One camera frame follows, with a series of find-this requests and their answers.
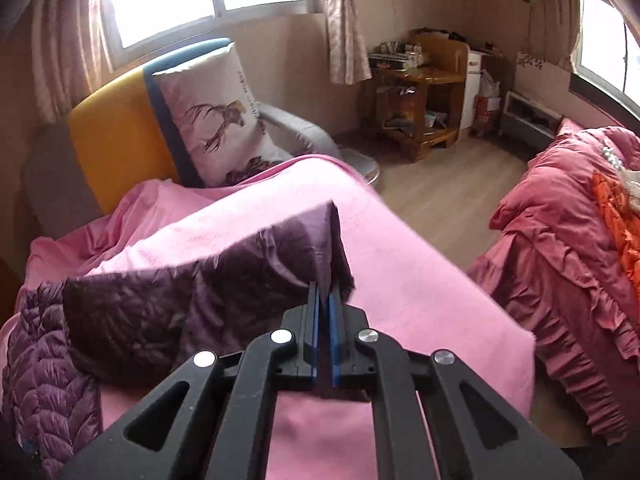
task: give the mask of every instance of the white pillow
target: white pillow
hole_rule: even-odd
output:
[[[236,184],[292,158],[260,120],[235,43],[153,78],[206,186]]]

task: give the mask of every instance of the pink blanket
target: pink blanket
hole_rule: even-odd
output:
[[[616,442],[640,423],[640,312],[591,188],[595,170],[617,177],[603,146],[640,170],[632,132],[568,128],[502,199],[490,221],[502,235],[469,275],[534,332],[591,431]]]
[[[88,272],[184,263],[327,200],[340,213],[355,278],[350,303],[366,311],[370,325],[414,351],[452,349],[527,415],[532,335],[389,211],[353,170],[327,157],[287,161],[232,188],[141,184],[110,218],[58,242],[36,240],[26,287]],[[103,385],[104,426],[143,394]],[[375,478],[374,455],[370,405],[278,396],[269,478]]]

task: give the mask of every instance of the wooden shelf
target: wooden shelf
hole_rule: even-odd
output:
[[[434,134],[424,136],[423,140],[417,140],[408,136],[397,128],[384,128],[384,134],[396,140],[402,152],[413,162],[422,160],[431,150],[432,146],[443,142],[447,148],[458,140],[460,129],[457,126],[449,126]]]
[[[387,68],[375,68],[382,77],[392,76],[396,79],[408,81],[411,83],[427,83],[430,85],[444,85],[451,83],[463,83],[466,79],[465,74],[456,74],[446,72],[431,66],[423,66],[421,68],[409,68],[407,70],[389,70]]]

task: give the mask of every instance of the cardboard box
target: cardboard box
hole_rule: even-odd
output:
[[[474,133],[483,137],[489,132],[497,130],[500,118],[500,98],[480,97],[476,98],[476,119],[474,120]]]

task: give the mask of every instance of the purple puffer coat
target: purple puffer coat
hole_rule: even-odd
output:
[[[43,284],[26,295],[2,372],[2,415],[48,478],[102,431],[98,381],[153,387],[199,350],[227,354],[353,279],[333,203],[179,267]]]

